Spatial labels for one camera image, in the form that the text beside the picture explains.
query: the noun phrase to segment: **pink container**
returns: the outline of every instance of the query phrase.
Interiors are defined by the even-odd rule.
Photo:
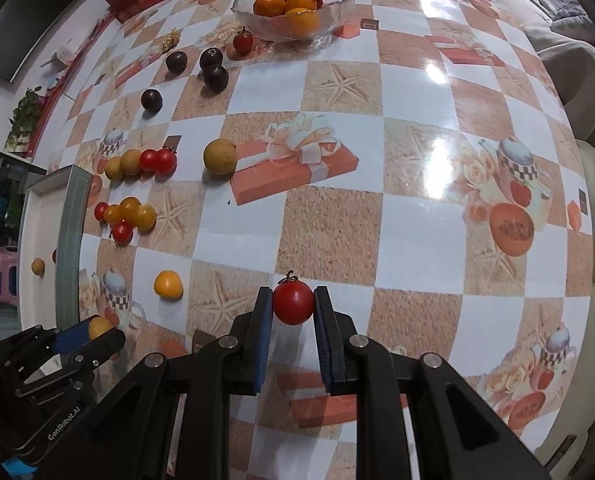
[[[0,272],[2,273],[0,286],[0,302],[12,305],[18,304],[17,299],[17,247],[0,247]]]

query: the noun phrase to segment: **tomato stem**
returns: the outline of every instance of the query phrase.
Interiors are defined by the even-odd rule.
[[[291,274],[293,274],[292,270],[289,270],[289,272],[287,272],[287,275],[285,278],[282,278],[281,280],[279,280],[278,285],[280,283],[287,283],[287,282],[298,282],[299,278],[293,274],[293,276],[291,276]]]

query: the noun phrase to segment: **table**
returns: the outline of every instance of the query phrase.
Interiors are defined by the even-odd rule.
[[[52,169],[97,173],[102,158],[181,136],[170,179],[102,175],[90,200],[81,317],[127,334],[100,391],[148,352],[227,333],[259,286],[294,270],[392,351],[446,357],[535,449],[583,339],[591,216],[564,109],[513,15],[490,0],[356,0],[318,47],[258,41],[242,59],[233,1],[167,0],[126,23],[52,156]],[[177,77],[164,57],[146,60],[174,29],[190,59]],[[209,46],[230,74],[219,95],[198,78]],[[140,108],[149,87],[164,98],[155,116]],[[230,183],[203,171],[217,137],[238,146]],[[270,144],[285,156],[260,156]],[[158,223],[117,248],[93,206],[126,196],[155,206]],[[162,269],[182,277],[181,300],[155,295]],[[263,392],[232,403],[232,478],[350,478],[354,401],[325,397],[318,369],[312,322],[276,320]]]

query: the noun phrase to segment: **wall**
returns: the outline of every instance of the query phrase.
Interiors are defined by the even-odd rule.
[[[83,36],[103,17],[108,5],[104,0],[76,0],[47,31],[26,59],[14,82],[0,79],[0,149],[4,147],[10,130],[9,118],[28,88],[46,85],[55,70],[52,66],[41,68],[52,54],[70,38]]]

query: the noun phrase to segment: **metal screw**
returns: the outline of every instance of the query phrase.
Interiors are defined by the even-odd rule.
[[[366,345],[369,344],[369,338],[362,334],[353,334],[349,338],[349,343],[357,348],[364,348]]]
[[[234,348],[238,344],[238,338],[234,335],[225,335],[220,338],[220,346],[222,348]]]
[[[442,358],[434,353],[425,354],[422,358],[424,364],[426,364],[429,368],[439,368],[442,364]]]
[[[149,354],[144,358],[144,364],[149,368],[158,368],[164,362],[162,354]]]

